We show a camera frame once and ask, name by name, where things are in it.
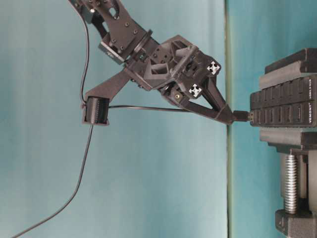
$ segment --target screw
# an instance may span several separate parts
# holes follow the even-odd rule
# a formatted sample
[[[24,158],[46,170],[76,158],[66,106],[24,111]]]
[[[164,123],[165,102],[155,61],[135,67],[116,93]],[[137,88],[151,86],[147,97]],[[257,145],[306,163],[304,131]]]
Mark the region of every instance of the screw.
[[[286,213],[296,214],[298,200],[297,159],[295,155],[285,157],[285,196],[284,209]]]

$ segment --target black cable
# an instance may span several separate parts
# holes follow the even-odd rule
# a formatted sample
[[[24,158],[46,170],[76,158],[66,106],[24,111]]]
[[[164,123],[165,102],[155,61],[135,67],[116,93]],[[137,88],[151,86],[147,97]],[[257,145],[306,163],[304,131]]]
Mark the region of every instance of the black cable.
[[[60,208],[58,209],[54,214],[50,215],[49,217],[45,218],[44,220],[38,222],[37,224],[29,227],[28,229],[25,229],[24,231],[20,232],[19,234],[12,236],[12,238],[17,238],[20,237],[21,235],[29,232],[30,230],[40,226],[41,224],[47,222],[48,220],[52,219],[53,217],[55,217],[56,215],[58,215],[62,210],[64,210],[69,204],[70,202],[74,199],[74,197],[76,196],[79,186],[81,184],[81,180],[83,178],[83,173],[84,173],[84,168],[85,168],[85,164],[86,164],[86,160],[87,160],[87,154],[88,154],[88,150],[89,150],[89,146],[90,146],[90,141],[91,141],[91,136],[93,134],[93,128],[94,126],[91,125],[90,130],[89,130],[89,135],[88,135],[88,141],[87,141],[87,145],[86,145],[86,150],[85,150],[85,154],[84,154],[84,159],[81,165],[81,169],[80,169],[80,175],[79,175],[79,179],[77,182],[77,186],[75,188],[75,191],[73,192],[72,196],[70,197],[70,199],[68,199],[68,201]]]
[[[88,27],[87,27],[87,24],[86,24],[83,16],[80,14],[78,9],[71,3],[70,0],[68,0],[68,2],[71,5],[71,7],[76,11],[77,15],[80,17],[81,22],[84,25],[85,36],[86,36],[86,62],[85,62],[84,72],[83,72],[81,82],[80,82],[80,100],[81,100],[82,104],[85,105],[87,102],[84,98],[83,92],[84,92],[85,79],[86,79],[86,75],[87,75],[87,70],[88,70],[88,65],[89,65],[89,57],[90,57],[89,32],[88,32]]]
[[[183,110],[183,109],[139,107],[139,106],[130,106],[130,105],[117,105],[117,106],[110,106],[109,108],[110,108],[110,109],[128,108],[128,109],[136,109],[136,110],[149,110],[149,111],[161,111],[161,112],[190,113],[190,111]]]

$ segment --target small black object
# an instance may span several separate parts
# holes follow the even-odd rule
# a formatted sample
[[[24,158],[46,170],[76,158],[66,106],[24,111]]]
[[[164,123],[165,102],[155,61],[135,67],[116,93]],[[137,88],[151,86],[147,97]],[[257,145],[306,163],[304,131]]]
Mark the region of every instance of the small black object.
[[[294,238],[315,238],[317,232],[315,217],[307,211],[292,215],[278,210],[275,213],[275,227],[285,236]]]
[[[84,123],[108,125],[109,99],[89,97],[85,106]]]
[[[276,61],[265,67],[265,73],[270,73],[297,61],[301,63],[301,72],[317,72],[317,49],[305,48],[288,57],[280,59],[279,61]]]

